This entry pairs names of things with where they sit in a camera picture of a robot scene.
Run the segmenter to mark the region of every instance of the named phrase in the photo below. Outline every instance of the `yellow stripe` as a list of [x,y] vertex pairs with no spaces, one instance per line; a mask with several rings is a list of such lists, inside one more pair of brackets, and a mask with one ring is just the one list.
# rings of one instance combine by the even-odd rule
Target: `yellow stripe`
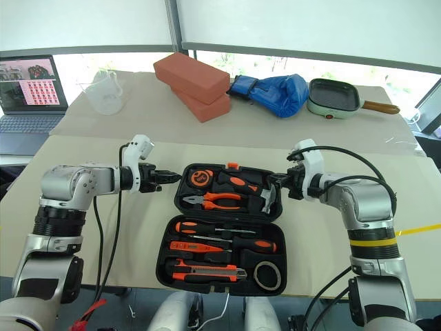
[[349,240],[352,246],[361,247],[376,247],[376,246],[389,246],[397,243],[396,238],[392,239],[382,239],[382,240]]
[[399,236],[404,236],[405,234],[413,234],[417,232],[424,232],[424,231],[437,230],[437,229],[441,229],[441,223],[423,226],[421,228],[397,231],[395,232],[395,235],[399,237]]

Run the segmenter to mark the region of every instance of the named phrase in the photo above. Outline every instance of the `orange pliers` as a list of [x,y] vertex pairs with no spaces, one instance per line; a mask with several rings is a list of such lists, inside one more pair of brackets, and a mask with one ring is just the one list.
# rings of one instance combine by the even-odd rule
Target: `orange pliers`
[[236,193],[205,193],[204,195],[192,195],[190,197],[184,197],[183,200],[192,204],[201,204],[205,210],[231,210],[235,212],[246,211],[246,208],[242,207],[227,207],[225,205],[216,205],[212,201],[219,199],[233,199],[241,200],[242,195]]

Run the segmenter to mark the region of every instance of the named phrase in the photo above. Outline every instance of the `laptop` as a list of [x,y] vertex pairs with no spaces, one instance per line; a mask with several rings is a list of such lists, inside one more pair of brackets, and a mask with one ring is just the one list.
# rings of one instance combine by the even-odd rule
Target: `laptop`
[[52,55],[0,58],[0,154],[35,155],[68,103]]

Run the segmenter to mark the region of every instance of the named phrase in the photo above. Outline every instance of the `black cable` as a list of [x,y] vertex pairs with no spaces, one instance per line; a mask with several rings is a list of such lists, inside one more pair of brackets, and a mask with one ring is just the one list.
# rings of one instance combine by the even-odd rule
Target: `black cable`
[[341,298],[343,298],[343,296],[349,292],[349,288],[345,288],[338,296],[336,296],[330,303],[329,305],[320,313],[320,315],[318,315],[317,319],[314,321],[314,324],[312,325],[311,331],[314,331],[317,327],[318,324],[320,324],[320,322],[322,321],[323,317],[325,317],[325,315],[328,313],[328,311],[332,308],[333,305],[335,305],[338,300],[340,300]]
[[96,197],[94,197],[94,211],[95,211],[96,222],[98,223],[98,229],[99,229],[99,255],[98,255],[98,272],[96,273],[96,285],[95,285],[95,296],[94,296],[94,302],[95,302],[99,291],[99,284],[101,281],[101,268],[103,266],[103,246],[104,246],[103,225],[101,224],[101,220],[99,218],[98,206],[96,205]]
[[[119,148],[119,167],[121,167],[122,163],[123,163],[123,149],[127,146],[129,146],[128,143],[126,143],[125,145],[122,145]],[[101,295],[103,294],[103,291],[104,291],[105,284],[107,283],[107,278],[109,277],[110,269],[112,269],[113,259],[115,257],[115,252],[116,252],[116,246],[118,244],[119,228],[120,228],[120,224],[121,224],[121,199],[122,199],[122,196],[123,196],[122,192],[119,191],[119,193],[118,193],[118,214],[116,216],[116,229],[115,229],[115,237],[113,239],[112,251],[110,253],[109,263],[107,265],[107,270],[105,271],[105,274],[104,274],[103,282],[101,284],[101,287],[99,288],[98,293],[96,294],[95,302],[97,302],[101,298]],[[93,313],[94,313],[94,310],[91,311],[91,313],[89,313],[88,315],[86,315],[83,318],[83,320],[89,321],[89,319],[90,319],[90,317],[92,317]]]
[[330,288],[337,280],[339,280],[340,278],[342,278],[343,276],[345,276],[349,271],[351,271],[351,267],[347,267],[346,269],[344,269],[340,274],[338,274],[337,276],[335,276],[328,284],[326,284],[324,286],[324,288],[322,288],[320,290],[319,293],[317,293],[317,295],[312,299],[311,303],[308,306],[308,309],[306,310],[306,314],[305,314],[305,321],[303,322],[303,327],[302,330],[306,331],[306,325],[307,325],[307,320],[308,320],[308,316],[309,314],[311,314],[312,311],[312,307],[314,306],[314,304],[316,303],[316,301],[321,297],[321,295],[323,293],[326,292],[326,290],[328,288]]
[[397,210],[397,197],[395,195],[395,192],[385,181],[372,176],[365,176],[363,174],[358,174],[358,175],[346,176],[336,179],[335,181],[329,183],[328,186],[324,190],[322,190],[321,194],[326,193],[332,186],[341,183],[342,181],[347,181],[349,179],[367,179],[370,181],[375,181],[376,183],[379,183],[381,186],[383,186],[386,189],[387,193],[389,194],[389,198],[391,200],[392,215],[395,215],[395,211]]
[[312,146],[312,147],[306,147],[306,148],[302,148],[301,150],[297,150],[297,151],[293,152],[287,158],[288,158],[288,160],[293,161],[295,156],[297,156],[299,154],[302,154],[304,152],[309,152],[310,150],[334,150],[336,152],[341,152],[341,153],[344,153],[344,154],[348,154],[348,155],[350,155],[352,157],[355,157],[357,160],[362,161],[366,166],[371,168],[371,170],[377,175],[377,177],[379,179],[384,181],[384,177],[381,174],[381,172],[371,162],[369,162],[364,157],[362,157],[361,155],[358,155],[355,152],[352,152],[350,150],[346,150],[346,149],[340,148],[340,147],[334,147],[334,146]]

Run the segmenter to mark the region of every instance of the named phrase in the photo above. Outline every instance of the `red brick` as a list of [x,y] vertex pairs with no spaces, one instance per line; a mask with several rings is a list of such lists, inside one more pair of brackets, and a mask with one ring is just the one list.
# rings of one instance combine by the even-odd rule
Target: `red brick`
[[172,88],[172,91],[202,123],[210,119],[214,119],[215,117],[227,114],[231,108],[229,96],[225,93],[220,98],[207,105],[206,103],[200,102],[199,100],[192,98],[182,91],[174,88]]
[[229,74],[182,53],[174,53],[153,65],[156,77],[172,88],[211,104],[229,89]]

